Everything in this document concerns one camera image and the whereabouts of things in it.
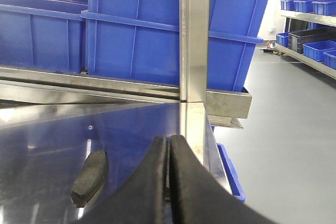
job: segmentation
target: black rubber part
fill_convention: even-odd
[[[174,224],[274,224],[223,189],[183,136],[172,136],[170,153]]]
[[[163,224],[166,137],[156,137],[129,179],[77,224]]]
[[[106,182],[108,159],[105,151],[91,153],[71,188],[71,199],[77,207],[84,207]]]

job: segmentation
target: shelf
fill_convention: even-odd
[[[297,13],[291,10],[282,10],[281,16],[336,27],[336,16],[324,16],[314,13]]]
[[[326,65],[319,63],[317,61],[314,61],[304,55],[301,55],[287,47],[283,47],[281,45],[276,44],[276,48],[280,51],[283,52],[299,61],[301,61],[302,63],[309,65],[312,68],[315,68],[316,70],[326,74],[327,76],[330,76],[331,78],[336,79],[336,70],[327,67]]]

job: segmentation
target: metal shelving rack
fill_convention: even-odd
[[[324,15],[317,15],[313,13],[298,13],[298,12],[293,12],[290,10],[282,10],[281,11],[281,16],[287,17],[290,19],[296,19],[296,20],[302,20],[302,21],[307,21],[307,22],[314,22],[322,25],[327,25],[327,26],[333,26],[336,27],[336,16],[324,16]],[[289,48],[286,48],[284,46],[276,44],[276,48],[284,53],[287,54],[299,61],[301,61],[304,64],[309,65],[312,68],[315,68],[316,70],[336,79],[336,70],[327,67],[326,65],[314,61],[304,55],[301,55]]]

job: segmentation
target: gray floor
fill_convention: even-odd
[[[336,81],[257,50],[244,130],[217,127],[247,196],[282,224],[336,223]]]

